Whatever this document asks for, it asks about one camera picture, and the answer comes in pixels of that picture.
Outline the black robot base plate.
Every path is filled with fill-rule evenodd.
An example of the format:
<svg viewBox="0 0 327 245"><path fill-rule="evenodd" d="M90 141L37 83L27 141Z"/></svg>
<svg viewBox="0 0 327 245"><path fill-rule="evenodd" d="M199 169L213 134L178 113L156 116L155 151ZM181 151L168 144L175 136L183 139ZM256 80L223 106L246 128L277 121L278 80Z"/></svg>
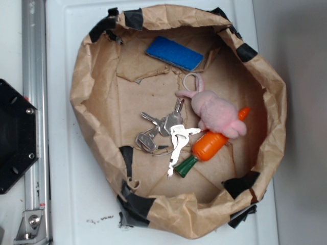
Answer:
<svg viewBox="0 0 327 245"><path fill-rule="evenodd" d="M37 109L1 79L1 194L38 160Z"/></svg>

